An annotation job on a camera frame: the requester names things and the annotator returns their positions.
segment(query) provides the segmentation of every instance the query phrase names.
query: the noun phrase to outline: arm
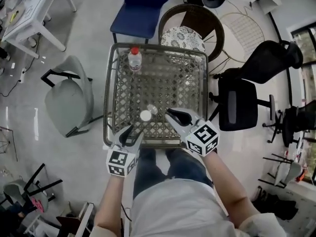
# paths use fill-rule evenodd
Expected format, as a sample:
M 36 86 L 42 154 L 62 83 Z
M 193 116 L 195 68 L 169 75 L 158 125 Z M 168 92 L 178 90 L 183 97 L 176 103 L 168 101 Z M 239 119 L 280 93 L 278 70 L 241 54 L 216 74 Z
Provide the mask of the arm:
M 260 214 L 247 197 L 246 190 L 215 152 L 202 157 L 216 191 L 236 228 L 252 215 Z
M 120 207 L 124 178 L 111 176 L 104 192 L 100 209 L 95 215 L 94 225 L 110 230 L 120 236 Z

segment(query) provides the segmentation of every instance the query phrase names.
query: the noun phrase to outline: blue chair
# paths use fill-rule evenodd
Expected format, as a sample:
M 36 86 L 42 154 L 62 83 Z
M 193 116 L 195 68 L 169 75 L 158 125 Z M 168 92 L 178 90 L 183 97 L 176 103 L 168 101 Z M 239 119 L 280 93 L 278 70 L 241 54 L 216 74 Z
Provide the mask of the blue chair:
M 145 43 L 151 39 L 156 30 L 160 11 L 168 0 L 124 0 L 110 31 L 114 43 L 116 34 L 145 38 Z

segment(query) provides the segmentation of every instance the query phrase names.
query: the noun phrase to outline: floor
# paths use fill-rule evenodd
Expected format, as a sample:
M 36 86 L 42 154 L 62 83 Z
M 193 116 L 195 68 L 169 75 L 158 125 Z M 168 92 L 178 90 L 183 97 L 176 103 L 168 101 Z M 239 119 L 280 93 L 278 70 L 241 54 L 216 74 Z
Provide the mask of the floor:
M 245 10 L 244 2 L 229 0 L 239 10 Z M 67 47 L 60 52 L 46 39 L 40 40 L 38 53 L 40 58 L 34 60 L 32 67 L 25 74 L 24 83 L 18 84 L 8 97 L 0 97 L 0 125 L 14 130 L 14 139 L 18 162 L 15 161 L 13 147 L 7 154 L 0 155 L 0 184 L 21 176 L 27 180 L 42 164 L 45 171 L 40 174 L 41 183 L 48 184 L 57 179 L 63 183 L 51 189 L 57 199 L 50 204 L 45 217 L 54 221 L 61 208 L 70 201 L 72 206 L 79 208 L 84 201 L 99 204 L 109 174 L 106 169 L 107 147 L 103 143 L 102 120 L 95 122 L 91 130 L 83 135 L 72 138 L 62 137 L 50 121 L 44 106 L 44 98 L 49 86 L 40 77 L 50 68 L 55 67 L 68 55 L 76 55 L 88 77 L 93 78 L 94 116 L 103 113 L 106 65 L 109 49 L 113 44 L 110 25 L 114 20 L 123 0 L 74 0 L 78 11 L 73 13 L 65 0 L 55 0 L 49 14 L 52 20 L 46 27 Z M 162 13 L 171 7 L 181 4 L 182 0 L 169 0 L 162 8 Z M 212 10 L 219 17 L 237 9 L 228 2 L 220 8 Z M 257 4 L 253 10 L 247 10 L 262 28 L 266 40 L 277 40 L 272 24 L 263 15 Z M 128 36 L 118 36 L 119 42 L 143 42 Z M 158 43 L 157 33 L 150 43 Z M 10 62 L 3 62 L 6 68 L 0 77 L 0 92 L 7 94 L 20 78 L 22 68 L 28 68 L 31 57 L 19 50 L 7 47 L 12 53 Z M 224 58 L 219 57 L 210 63 L 214 68 Z M 240 66 L 229 62 L 225 68 Z M 216 91 L 216 81 L 211 80 L 210 88 Z M 257 85 L 258 97 L 268 100 L 273 94 L 279 108 L 288 105 L 286 74 L 281 73 L 264 85 Z M 268 110 L 259 107 L 258 125 L 249 130 L 237 132 L 221 132 L 218 153 L 229 169 L 245 186 L 251 196 L 258 186 L 257 179 L 265 173 L 266 163 L 263 156 L 279 153 L 282 147 L 279 138 L 273 144 L 267 144 L 272 132 L 261 127 L 268 121 Z M 167 171 L 168 163 L 163 154 L 158 155 L 158 165 Z M 131 195 L 135 170 L 126 178 L 123 192 L 123 205 L 131 206 Z

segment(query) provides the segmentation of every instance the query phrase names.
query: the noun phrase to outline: plastic bottle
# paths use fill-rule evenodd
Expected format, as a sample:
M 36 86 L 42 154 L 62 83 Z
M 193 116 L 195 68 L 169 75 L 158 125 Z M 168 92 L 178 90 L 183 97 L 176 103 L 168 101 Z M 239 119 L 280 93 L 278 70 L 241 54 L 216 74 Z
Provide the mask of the plastic bottle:
M 142 68 L 142 54 L 138 47 L 132 47 L 128 55 L 129 68 L 131 71 L 139 71 Z

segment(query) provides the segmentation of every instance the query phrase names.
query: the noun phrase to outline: glass table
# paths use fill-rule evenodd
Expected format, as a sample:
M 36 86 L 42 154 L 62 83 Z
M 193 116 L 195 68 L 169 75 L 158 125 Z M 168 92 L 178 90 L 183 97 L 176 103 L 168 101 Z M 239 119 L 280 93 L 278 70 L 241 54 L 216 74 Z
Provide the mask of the glass table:
M 128 54 L 134 46 L 142 54 L 142 68 L 129 68 Z M 134 125 L 131 142 L 144 131 L 143 147 L 181 148 L 180 137 L 164 117 L 168 108 L 194 110 L 206 118 L 208 107 L 208 61 L 203 52 L 177 47 L 116 43 L 112 46 L 104 97 L 103 139 L 112 144 L 113 134 Z M 158 113 L 144 122 L 140 113 L 154 105 Z

